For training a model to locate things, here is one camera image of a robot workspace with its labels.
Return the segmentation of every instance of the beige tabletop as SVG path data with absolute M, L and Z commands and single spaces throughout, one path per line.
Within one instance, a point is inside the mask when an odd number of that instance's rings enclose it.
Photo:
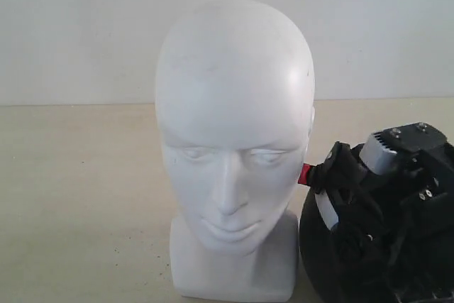
M 307 161 L 415 121 L 454 139 L 453 112 L 454 99 L 318 101 Z M 175 212 L 153 105 L 0 108 L 1 303 L 198 302 L 172 287 Z M 303 270 L 291 302 L 319 302 Z

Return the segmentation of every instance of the lips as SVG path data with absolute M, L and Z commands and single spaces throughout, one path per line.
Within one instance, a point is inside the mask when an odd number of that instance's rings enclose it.
M 253 224 L 244 226 L 242 228 L 227 229 L 224 227 L 214 225 L 213 223 L 204 218 L 202 218 L 201 220 L 205 227 L 207 227 L 207 229 L 216 239 L 219 239 L 220 241 L 225 241 L 227 243 L 234 243 L 247 238 L 252 232 L 254 232 L 257 229 L 259 223 L 259 221 L 257 221 Z

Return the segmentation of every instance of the robotic device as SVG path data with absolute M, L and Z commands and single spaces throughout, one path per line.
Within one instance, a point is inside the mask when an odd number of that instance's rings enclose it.
M 304 267 L 325 303 L 454 303 L 454 147 L 426 123 L 305 165 Z

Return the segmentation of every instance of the screw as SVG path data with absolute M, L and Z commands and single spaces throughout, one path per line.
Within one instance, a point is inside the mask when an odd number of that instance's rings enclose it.
M 389 133 L 395 138 L 400 138 L 400 134 L 402 134 L 402 132 L 398 128 L 393 128 Z
M 427 124 L 424 123 L 424 122 L 419 122 L 419 123 L 418 123 L 418 129 L 419 129 L 420 131 L 426 131 L 426 129 L 427 129 Z

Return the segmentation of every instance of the white wall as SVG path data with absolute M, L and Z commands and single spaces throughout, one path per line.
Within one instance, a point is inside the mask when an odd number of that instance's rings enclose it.
M 208 0 L 0 0 L 0 104 L 150 102 L 167 29 Z M 454 96 L 454 0 L 258 0 L 311 46 L 319 99 Z

